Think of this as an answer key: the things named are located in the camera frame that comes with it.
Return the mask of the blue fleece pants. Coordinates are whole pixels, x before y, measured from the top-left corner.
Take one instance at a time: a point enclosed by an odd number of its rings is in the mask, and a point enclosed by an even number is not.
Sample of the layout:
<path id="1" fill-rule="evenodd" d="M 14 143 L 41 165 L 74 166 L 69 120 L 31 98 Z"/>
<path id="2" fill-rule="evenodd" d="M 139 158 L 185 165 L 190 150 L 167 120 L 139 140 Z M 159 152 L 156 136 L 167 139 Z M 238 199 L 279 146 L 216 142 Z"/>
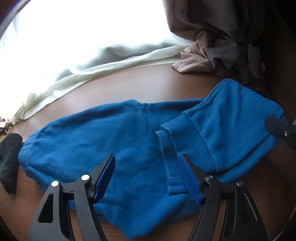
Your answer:
<path id="1" fill-rule="evenodd" d="M 77 180 L 114 154 L 116 168 L 95 211 L 132 239 L 200 210 L 180 171 L 182 154 L 204 173 L 232 182 L 277 144 L 264 127 L 270 116 L 283 120 L 284 112 L 225 79 L 205 98 L 128 100 L 57 119 L 29 135 L 18 160 L 47 189 L 54 180 Z"/>

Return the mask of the brown curtain right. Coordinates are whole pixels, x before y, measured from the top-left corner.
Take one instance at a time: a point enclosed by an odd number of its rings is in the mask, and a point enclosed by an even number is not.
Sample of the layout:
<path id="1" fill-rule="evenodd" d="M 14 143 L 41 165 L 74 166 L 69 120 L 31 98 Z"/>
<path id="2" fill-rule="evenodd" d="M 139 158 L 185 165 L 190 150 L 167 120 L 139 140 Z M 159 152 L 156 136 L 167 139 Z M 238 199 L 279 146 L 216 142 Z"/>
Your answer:
<path id="1" fill-rule="evenodd" d="M 189 41 L 173 68 L 242 84 L 272 79 L 283 42 L 295 38 L 295 1 L 164 1 L 170 31 Z"/>

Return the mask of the black cloth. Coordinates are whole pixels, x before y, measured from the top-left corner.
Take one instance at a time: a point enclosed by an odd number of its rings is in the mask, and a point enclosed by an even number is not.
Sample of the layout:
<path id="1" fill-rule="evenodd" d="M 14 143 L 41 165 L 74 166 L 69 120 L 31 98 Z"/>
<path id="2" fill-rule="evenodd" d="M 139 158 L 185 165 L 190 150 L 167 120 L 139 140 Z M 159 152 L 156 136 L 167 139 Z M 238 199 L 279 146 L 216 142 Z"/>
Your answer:
<path id="1" fill-rule="evenodd" d="M 1 141 L 1 183 L 9 195 L 16 193 L 18 155 L 22 146 L 23 138 L 18 133 L 10 133 Z"/>

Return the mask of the white sheer curtain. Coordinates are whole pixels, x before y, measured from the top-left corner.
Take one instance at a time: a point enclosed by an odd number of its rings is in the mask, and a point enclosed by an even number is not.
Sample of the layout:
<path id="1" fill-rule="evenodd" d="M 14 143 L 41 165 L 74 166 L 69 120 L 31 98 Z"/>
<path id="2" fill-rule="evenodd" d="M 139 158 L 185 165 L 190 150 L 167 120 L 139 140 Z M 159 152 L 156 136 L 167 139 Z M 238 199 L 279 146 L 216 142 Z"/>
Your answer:
<path id="1" fill-rule="evenodd" d="M 188 45 L 189 44 L 186 43 L 156 49 L 142 55 L 137 54 L 125 60 L 97 65 L 66 76 L 56 81 L 40 94 L 31 93 L 11 118 L 11 122 L 15 125 L 20 120 L 29 119 L 48 104 L 51 104 L 77 87 L 95 78 L 104 77 L 134 67 L 145 66 L 146 63 L 158 65 L 165 60 L 167 60 L 168 63 L 173 63 L 173 58 L 178 57 L 180 52 L 188 47 Z"/>

